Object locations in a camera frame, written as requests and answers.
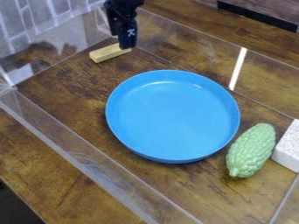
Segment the white block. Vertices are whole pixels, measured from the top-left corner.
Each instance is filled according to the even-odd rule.
[[[299,120],[295,119],[275,146],[271,158],[293,172],[299,172]]]

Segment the clear acrylic enclosure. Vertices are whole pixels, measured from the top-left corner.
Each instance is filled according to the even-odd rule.
[[[239,133],[255,122],[271,122],[280,137],[299,114],[299,68],[141,9],[137,47],[96,65],[88,52],[117,41],[102,13],[97,8],[76,16],[0,59],[1,109],[145,222],[268,222],[275,211],[273,223],[296,221],[297,178],[279,164],[268,162],[257,178],[237,182],[225,173],[228,147],[196,164],[146,161],[112,136],[104,108],[132,75],[181,69],[231,92],[243,115]],[[273,168],[281,171],[267,175]]]

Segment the wooden table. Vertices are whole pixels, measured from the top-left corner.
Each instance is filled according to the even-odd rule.
[[[153,0],[148,1],[144,8],[193,29],[299,66],[296,34],[192,1]],[[158,30],[158,27],[150,27],[148,24],[148,29]],[[231,179],[224,159],[228,147],[195,164],[157,164],[141,159],[122,146],[105,123],[104,107],[108,95],[117,84],[133,74],[161,68],[184,67],[201,72],[225,85],[225,74],[229,74],[225,65],[216,63],[224,74],[219,75],[204,65],[195,66],[195,59],[188,58],[187,61],[174,57],[173,52],[178,55],[185,49],[192,49],[193,43],[187,41],[184,46],[173,49],[170,40],[162,51],[156,54],[176,63],[169,63],[136,48],[126,55],[96,65],[89,60],[88,52],[106,45],[108,41],[109,39],[105,43],[92,46],[21,83],[17,86],[18,91],[203,222],[268,223],[295,179],[295,174],[283,166],[268,160],[252,178]],[[38,48],[32,49],[30,53],[38,56]],[[271,74],[268,68],[261,67],[257,71],[261,77]],[[273,85],[284,91],[283,97],[291,97],[289,91],[279,86],[281,77],[271,77]],[[296,89],[295,79],[292,76],[284,81],[285,88],[292,91]],[[249,100],[251,90],[259,86],[259,76],[251,80],[249,85],[247,79],[239,83],[239,87],[247,92],[232,93],[241,112],[237,134],[255,123],[272,123],[279,139],[296,110],[292,107],[285,109],[285,101],[281,101],[283,106],[279,106],[279,103],[271,101],[273,98],[259,99],[259,95],[252,95],[253,100]],[[273,103],[271,106],[277,111],[284,110],[285,115],[257,103],[263,101],[265,105]],[[22,125],[4,111],[0,114],[0,175],[44,221],[142,223]]]

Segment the green vegetable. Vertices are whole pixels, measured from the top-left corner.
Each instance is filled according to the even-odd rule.
[[[228,149],[228,175],[251,177],[269,158],[275,145],[276,133],[272,125],[260,123],[248,129]]]

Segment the wooden block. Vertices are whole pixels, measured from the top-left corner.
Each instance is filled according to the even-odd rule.
[[[124,53],[129,53],[130,51],[132,51],[132,48],[122,50],[118,48],[118,44],[113,44],[104,48],[97,49],[96,51],[89,52],[88,56],[96,63],[98,63],[104,60],[109,60],[114,58],[116,56]]]
[[[299,120],[289,125],[271,157],[280,165],[299,172]]]

